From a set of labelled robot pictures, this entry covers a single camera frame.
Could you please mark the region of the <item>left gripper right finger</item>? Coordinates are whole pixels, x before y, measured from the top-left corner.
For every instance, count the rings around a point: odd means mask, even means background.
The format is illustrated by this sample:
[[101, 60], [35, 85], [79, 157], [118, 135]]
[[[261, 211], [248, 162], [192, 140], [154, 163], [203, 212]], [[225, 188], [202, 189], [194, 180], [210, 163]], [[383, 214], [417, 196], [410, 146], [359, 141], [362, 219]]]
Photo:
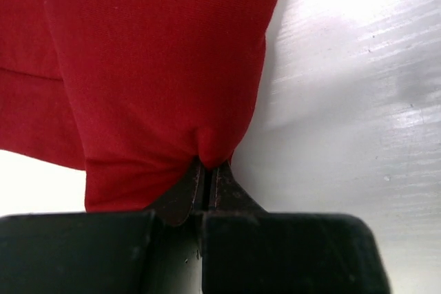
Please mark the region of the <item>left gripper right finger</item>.
[[343, 213], [270, 213], [228, 163], [199, 170], [204, 293], [389, 293], [376, 240]]

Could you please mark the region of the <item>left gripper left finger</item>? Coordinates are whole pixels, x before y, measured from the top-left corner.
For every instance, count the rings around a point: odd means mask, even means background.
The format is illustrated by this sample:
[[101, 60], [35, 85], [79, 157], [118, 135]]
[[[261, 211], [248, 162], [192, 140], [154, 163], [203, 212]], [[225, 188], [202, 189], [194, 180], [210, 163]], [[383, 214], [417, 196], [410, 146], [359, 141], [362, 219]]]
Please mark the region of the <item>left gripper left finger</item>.
[[2, 293], [200, 293], [201, 261], [189, 214], [203, 169], [149, 209], [1, 219]]

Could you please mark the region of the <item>red t shirt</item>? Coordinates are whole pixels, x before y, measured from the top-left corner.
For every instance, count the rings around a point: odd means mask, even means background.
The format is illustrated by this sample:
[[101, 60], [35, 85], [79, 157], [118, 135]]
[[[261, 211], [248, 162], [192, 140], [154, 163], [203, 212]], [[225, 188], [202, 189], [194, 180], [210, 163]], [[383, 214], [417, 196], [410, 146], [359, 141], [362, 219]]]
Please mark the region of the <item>red t shirt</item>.
[[146, 208], [229, 160], [277, 0], [1, 0], [1, 148], [86, 172], [89, 212]]

